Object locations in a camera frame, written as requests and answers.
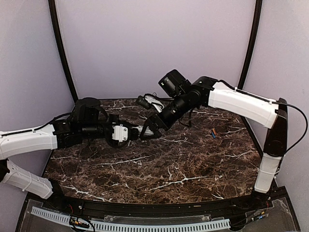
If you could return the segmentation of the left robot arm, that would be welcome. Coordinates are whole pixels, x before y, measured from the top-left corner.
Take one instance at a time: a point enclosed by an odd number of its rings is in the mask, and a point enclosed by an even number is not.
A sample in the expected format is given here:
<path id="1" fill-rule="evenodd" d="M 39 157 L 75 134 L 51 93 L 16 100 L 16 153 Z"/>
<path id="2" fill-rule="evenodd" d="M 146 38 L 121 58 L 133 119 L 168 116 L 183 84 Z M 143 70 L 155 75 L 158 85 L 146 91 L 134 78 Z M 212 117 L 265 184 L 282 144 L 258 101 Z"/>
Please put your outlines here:
<path id="1" fill-rule="evenodd" d="M 127 140 L 128 129 L 100 106 L 95 98 L 83 98 L 75 103 L 70 113 L 55 117 L 37 128 L 2 132 L 0 134 L 0 181 L 22 191 L 33 193 L 58 211 L 68 207 L 68 199 L 61 195 L 58 183 L 42 178 L 14 164 L 10 157 L 39 150 L 71 147 L 84 139 L 106 139 L 111 145 Z"/>

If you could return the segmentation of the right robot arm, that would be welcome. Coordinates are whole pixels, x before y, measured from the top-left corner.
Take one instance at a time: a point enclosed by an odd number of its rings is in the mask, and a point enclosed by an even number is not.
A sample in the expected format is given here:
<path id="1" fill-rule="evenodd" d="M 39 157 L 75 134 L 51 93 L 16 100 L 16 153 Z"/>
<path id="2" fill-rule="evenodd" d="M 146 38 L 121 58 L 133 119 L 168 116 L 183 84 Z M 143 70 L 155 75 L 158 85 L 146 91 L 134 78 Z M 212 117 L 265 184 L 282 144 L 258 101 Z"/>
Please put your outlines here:
<path id="1" fill-rule="evenodd" d="M 173 101 L 145 121 L 140 133 L 142 140 L 161 137 L 160 129 L 168 131 L 185 113 L 200 106 L 227 110 L 267 128 L 255 192 L 246 200 L 251 210 L 258 209 L 265 202 L 264 194 L 270 190 L 279 163 L 287 152 L 286 100 L 265 99 L 206 76 L 190 83 L 177 70 L 167 73 L 158 83 Z"/>

